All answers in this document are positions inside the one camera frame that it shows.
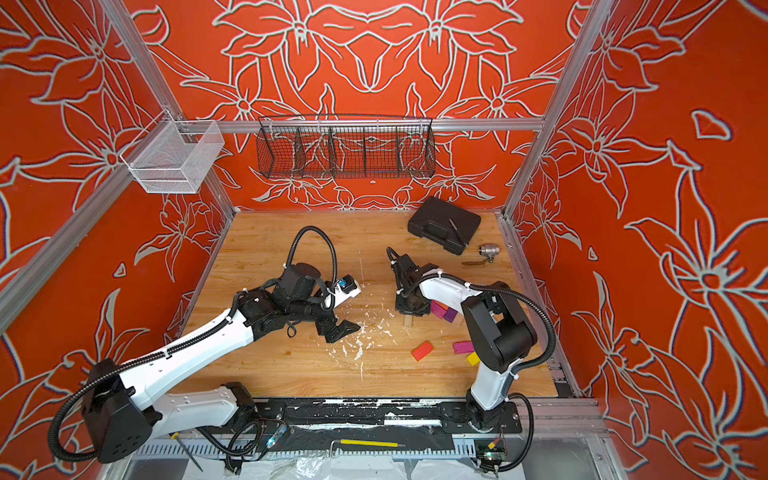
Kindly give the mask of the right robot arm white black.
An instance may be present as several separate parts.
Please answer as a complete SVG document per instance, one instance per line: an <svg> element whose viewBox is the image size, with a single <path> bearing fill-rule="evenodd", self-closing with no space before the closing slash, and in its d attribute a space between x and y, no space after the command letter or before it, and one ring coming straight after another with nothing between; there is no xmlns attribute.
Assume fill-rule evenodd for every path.
<svg viewBox="0 0 768 480"><path fill-rule="evenodd" d="M418 266L391 247L386 253L394 273L398 312L424 316L436 301L463 316L479 358L475 381L467 392L466 422L479 432L495 429L519 374L553 356L557 336L551 318L504 282L471 283L433 264Z"/></svg>

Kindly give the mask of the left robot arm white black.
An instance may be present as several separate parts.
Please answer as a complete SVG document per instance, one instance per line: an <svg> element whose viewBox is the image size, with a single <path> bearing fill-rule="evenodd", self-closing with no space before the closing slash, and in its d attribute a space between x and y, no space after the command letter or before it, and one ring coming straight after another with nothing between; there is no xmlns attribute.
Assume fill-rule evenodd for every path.
<svg viewBox="0 0 768 480"><path fill-rule="evenodd" d="M234 294L232 304L208 324L138 358L117 363L107 358L88 373L86 383L70 395L51 420L47 445L54 458L103 464L126 457L154 435L166 433L171 418L161 398L192 374L227 354L272 332L295 334L301 323L314 324L329 344L359 331L359 325L339 320L335 307L357 296L360 287L336 270L324 280L314 266L295 262L302 237L313 232L325 243L330 237L316 226L305 226L294 237L282 274L254 289ZM75 407L81 408L92 447L69 451L60 430Z"/></svg>

